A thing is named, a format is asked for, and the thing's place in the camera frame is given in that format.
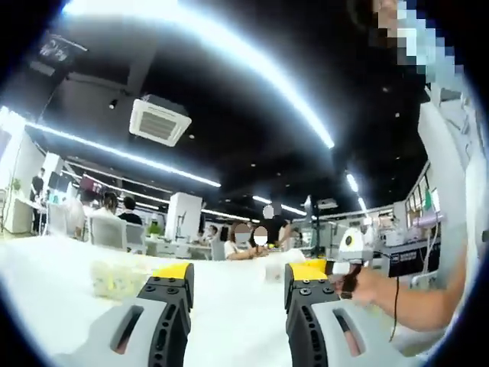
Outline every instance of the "black shirt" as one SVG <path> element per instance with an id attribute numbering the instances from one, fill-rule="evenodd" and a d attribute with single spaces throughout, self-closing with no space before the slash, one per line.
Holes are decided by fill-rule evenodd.
<path id="1" fill-rule="evenodd" d="M 31 201 L 34 201 L 36 195 L 40 195 L 44 188 L 44 180 L 38 176 L 32 177 L 32 186 L 34 191 L 31 190 Z"/>
<path id="2" fill-rule="evenodd" d="M 272 219 L 263 219 L 260 222 L 260 226 L 267 229 L 268 241 L 267 243 L 275 243 L 279 240 L 278 235 L 280 228 L 285 226 L 287 221 L 281 216 L 274 216 Z"/>
<path id="3" fill-rule="evenodd" d="M 119 218 L 125 220 L 128 223 L 138 224 L 140 226 L 143 225 L 143 221 L 141 220 L 141 217 L 138 214 L 122 213 L 119 216 Z"/>

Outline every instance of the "black ceiling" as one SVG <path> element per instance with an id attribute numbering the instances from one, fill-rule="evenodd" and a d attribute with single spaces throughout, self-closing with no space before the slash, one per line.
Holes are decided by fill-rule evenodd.
<path id="1" fill-rule="evenodd" d="M 417 134 L 424 80 L 397 66 L 396 54 L 369 47 L 349 21 L 344 0 L 214 0 L 199 9 L 195 1 L 180 3 L 226 24 L 275 60 L 335 147 L 329 150 L 246 60 L 233 60 L 175 25 L 127 18 L 60 19 L 51 32 L 88 51 L 59 85 L 21 68 L 4 103 L 27 100 L 33 118 L 44 112 L 40 123 L 50 128 L 218 181 L 220 188 L 211 187 L 29 130 L 43 148 L 65 158 L 195 193 L 222 212 L 258 219 L 262 205 L 252 195 L 279 195 L 299 209 L 311 193 L 338 202 L 324 214 L 358 210 L 345 170 L 354 174 L 368 207 L 406 197 L 426 162 Z M 193 120 L 174 148 L 129 134 L 132 103 L 145 93 L 184 106 Z"/>

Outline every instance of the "ceiling vent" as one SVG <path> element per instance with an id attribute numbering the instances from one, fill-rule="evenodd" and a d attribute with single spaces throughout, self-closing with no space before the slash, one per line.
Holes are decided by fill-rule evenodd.
<path id="1" fill-rule="evenodd" d="M 191 122 L 182 106 L 146 95 L 134 100 L 129 132 L 174 147 Z"/>
<path id="2" fill-rule="evenodd" d="M 318 207 L 321 210 L 334 209 L 334 208 L 338 207 L 338 204 L 336 203 L 336 201 L 334 199 L 324 199 L 324 200 L 320 200 L 318 202 Z"/>

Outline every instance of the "white tablecloth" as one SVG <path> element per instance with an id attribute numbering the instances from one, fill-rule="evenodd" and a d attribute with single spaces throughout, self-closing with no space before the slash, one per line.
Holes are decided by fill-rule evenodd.
<path id="1" fill-rule="evenodd" d="M 195 305 L 186 367 L 290 367 L 283 284 L 264 282 L 262 259 L 192 261 Z M 94 261 L 158 268 L 181 262 L 54 237 L 0 244 L 0 275 L 19 320 L 49 356 L 70 353 L 115 302 L 92 295 Z"/>

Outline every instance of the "face mask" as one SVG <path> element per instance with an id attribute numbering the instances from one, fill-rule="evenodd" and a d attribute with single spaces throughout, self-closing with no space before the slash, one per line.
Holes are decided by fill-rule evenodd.
<path id="1" fill-rule="evenodd" d="M 268 237 L 265 235 L 255 235 L 253 239 L 257 245 L 263 246 L 267 243 Z"/>
<path id="2" fill-rule="evenodd" d="M 246 242 L 250 239 L 250 234 L 249 233 L 236 233 L 236 242 L 237 243 L 243 243 Z"/>

